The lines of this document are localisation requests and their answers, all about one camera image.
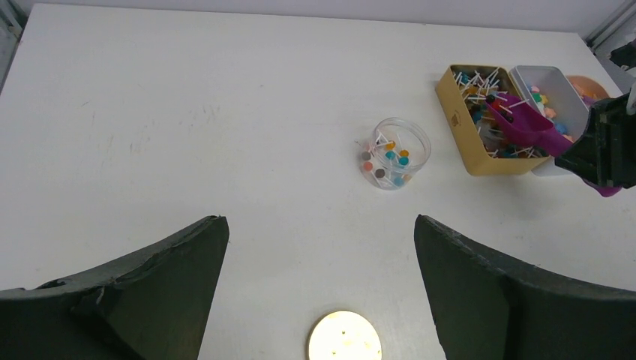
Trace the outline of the magenta plastic scoop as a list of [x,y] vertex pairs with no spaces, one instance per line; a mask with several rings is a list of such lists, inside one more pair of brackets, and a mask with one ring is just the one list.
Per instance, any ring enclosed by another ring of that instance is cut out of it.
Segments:
[[[505,103],[512,108],[511,118],[507,119],[501,116],[496,121],[502,128],[503,133],[519,146],[538,147],[550,155],[555,164],[555,158],[577,141],[572,142],[566,139],[555,128],[552,121],[535,111],[525,100],[519,100],[514,103],[513,97],[507,97]],[[611,197],[622,189],[596,190],[603,197]]]

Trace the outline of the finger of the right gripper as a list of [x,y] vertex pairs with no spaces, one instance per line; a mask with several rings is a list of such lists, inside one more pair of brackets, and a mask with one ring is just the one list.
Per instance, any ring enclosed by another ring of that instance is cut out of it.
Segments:
[[635,100],[629,94],[595,102],[587,126],[555,165],[596,189],[635,186]]

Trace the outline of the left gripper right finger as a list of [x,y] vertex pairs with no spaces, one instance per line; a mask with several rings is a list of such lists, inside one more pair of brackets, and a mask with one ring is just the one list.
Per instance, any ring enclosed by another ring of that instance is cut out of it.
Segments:
[[633,359],[635,293],[566,277],[420,215],[415,252],[447,359]]

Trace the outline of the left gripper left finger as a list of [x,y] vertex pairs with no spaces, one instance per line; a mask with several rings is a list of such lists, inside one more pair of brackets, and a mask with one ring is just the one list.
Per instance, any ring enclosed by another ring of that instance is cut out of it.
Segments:
[[1,292],[3,359],[196,359],[224,255],[208,216],[127,255]]

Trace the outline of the clear plastic jar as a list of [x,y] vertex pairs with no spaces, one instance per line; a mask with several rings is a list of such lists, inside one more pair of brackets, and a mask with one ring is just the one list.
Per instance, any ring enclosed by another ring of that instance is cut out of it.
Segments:
[[382,120],[362,141],[358,153],[361,174],[375,187],[403,188],[431,156],[428,135],[416,123],[391,117]]

